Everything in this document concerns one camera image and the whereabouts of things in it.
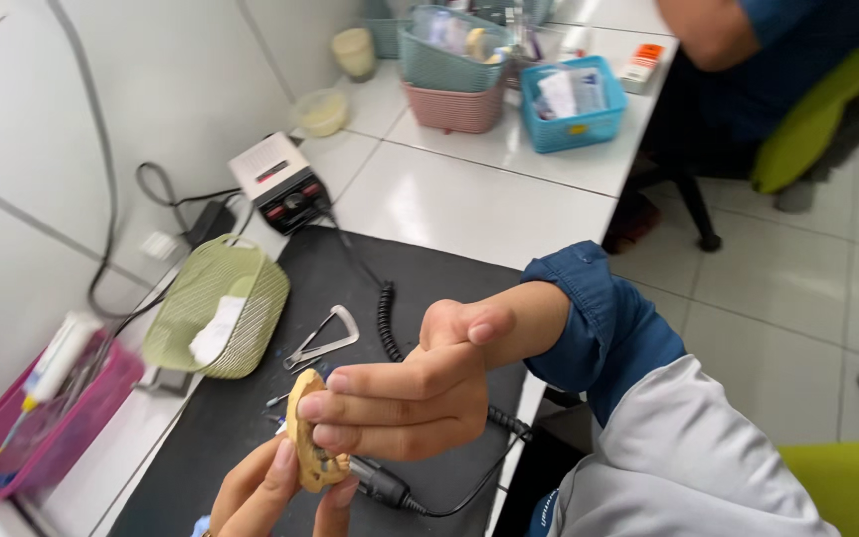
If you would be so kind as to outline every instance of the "black work mat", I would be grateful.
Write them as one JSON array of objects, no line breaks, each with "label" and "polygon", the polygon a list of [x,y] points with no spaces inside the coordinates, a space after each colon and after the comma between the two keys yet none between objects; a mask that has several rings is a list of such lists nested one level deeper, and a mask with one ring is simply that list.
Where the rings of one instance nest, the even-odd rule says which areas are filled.
[{"label": "black work mat", "polygon": [[[351,234],[360,256],[381,277],[396,283],[393,333],[404,355],[419,342],[423,313],[433,302],[451,298],[473,302],[512,287],[519,272],[436,250]],[[294,376],[280,361],[343,304],[356,319],[360,340],[327,355],[330,366],[382,362],[387,357],[376,331],[379,292],[353,264],[330,228],[311,226],[291,238],[280,254],[291,292],[264,360],[240,380],[204,379],[188,401],[173,431],[118,515],[111,535],[117,537],[184,537],[211,511],[224,475],[278,428],[260,414],[267,400],[290,391]],[[331,319],[310,346],[345,336],[339,319]],[[522,364],[489,374],[490,403],[515,413],[525,368]],[[286,407],[275,407],[285,414]],[[493,423],[476,441],[437,457],[415,462],[384,462],[412,487],[415,499],[429,509],[458,504],[506,449],[509,435]],[[482,535],[495,494],[494,478],[459,513],[431,519],[395,511],[359,494],[354,498],[350,535]],[[313,533],[319,496],[301,491],[284,512],[275,537]]]}]

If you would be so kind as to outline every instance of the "white tiled desk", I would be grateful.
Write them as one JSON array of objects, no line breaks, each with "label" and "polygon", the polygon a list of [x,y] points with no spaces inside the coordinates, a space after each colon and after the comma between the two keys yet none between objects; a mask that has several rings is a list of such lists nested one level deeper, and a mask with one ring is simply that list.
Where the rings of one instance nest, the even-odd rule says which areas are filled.
[{"label": "white tiled desk", "polygon": [[[646,21],[661,22],[654,0],[627,2],[637,5],[642,32],[585,25],[596,23],[593,13],[617,10],[610,5],[621,2],[560,2],[550,20],[563,24],[549,24],[539,34],[548,57],[583,49],[604,56],[615,72],[639,44],[665,47],[648,94],[629,95],[621,129],[607,143],[548,155],[534,152],[519,121],[516,91],[507,92],[503,117],[487,134],[447,135],[420,127],[393,61],[382,61],[374,79],[364,84],[342,81],[338,86],[350,93],[349,125],[301,146],[336,200],[342,226],[515,269],[574,242],[600,241],[678,44],[670,35],[646,30]],[[259,218],[244,235],[274,258],[286,243]],[[139,347],[150,320],[146,316],[129,327],[125,343]],[[527,376],[520,419],[531,422],[543,390],[541,381]],[[45,517],[69,537],[106,535],[182,405],[139,393],[129,397],[65,480],[39,498]],[[503,486],[512,479],[521,449],[516,446],[506,459]],[[497,491],[491,521],[504,500],[505,493]]]}]

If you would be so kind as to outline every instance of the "chair wheel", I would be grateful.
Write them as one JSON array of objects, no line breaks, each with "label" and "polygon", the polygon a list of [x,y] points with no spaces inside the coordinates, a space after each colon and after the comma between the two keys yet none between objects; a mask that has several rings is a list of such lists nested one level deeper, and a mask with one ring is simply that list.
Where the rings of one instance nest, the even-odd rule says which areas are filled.
[{"label": "chair wheel", "polygon": [[718,235],[703,237],[701,240],[698,241],[698,248],[700,248],[701,251],[706,251],[708,253],[721,250],[722,238]]}]

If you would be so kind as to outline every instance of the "pink plastic basket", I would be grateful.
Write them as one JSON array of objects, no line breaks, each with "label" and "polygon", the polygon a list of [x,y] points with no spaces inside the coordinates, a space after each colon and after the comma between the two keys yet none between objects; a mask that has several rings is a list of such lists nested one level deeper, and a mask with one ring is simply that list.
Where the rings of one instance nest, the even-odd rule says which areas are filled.
[{"label": "pink plastic basket", "polygon": [[486,91],[463,93],[417,88],[403,82],[416,121],[424,127],[451,129],[463,133],[488,132],[502,116],[506,81]]},{"label": "pink plastic basket", "polygon": [[[82,358],[90,356],[105,338],[103,332],[96,333]],[[21,414],[22,383],[42,355],[39,355],[18,380],[0,398],[0,446],[12,424]],[[128,353],[113,341],[104,368],[94,381],[82,392],[78,402],[65,416],[55,418],[57,422],[38,442],[17,443],[13,440],[0,457],[0,481],[3,476],[15,473],[5,486],[0,486],[0,499],[19,491],[54,486],[65,477],[88,449],[105,424],[112,419],[121,403],[131,394],[132,384],[144,374],[144,364],[135,355]],[[53,404],[44,404],[30,413],[20,430],[34,421],[46,420],[55,415],[64,399]]]}]

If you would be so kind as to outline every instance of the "hand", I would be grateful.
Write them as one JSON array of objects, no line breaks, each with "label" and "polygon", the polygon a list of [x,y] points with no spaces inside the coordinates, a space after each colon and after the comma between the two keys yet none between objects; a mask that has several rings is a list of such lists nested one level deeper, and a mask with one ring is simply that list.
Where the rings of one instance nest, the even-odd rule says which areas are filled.
[{"label": "hand", "polygon": [[[211,510],[215,537],[267,537],[294,494],[301,489],[294,443],[281,433],[245,457],[221,483]],[[345,537],[350,500],[360,480],[348,478],[330,487],[320,500],[314,537]]]},{"label": "hand", "polygon": [[406,360],[337,368],[327,391],[300,400],[298,415],[318,423],[314,442],[335,453],[413,460],[468,443],[486,426],[483,346],[514,325],[504,306],[437,302]]}]

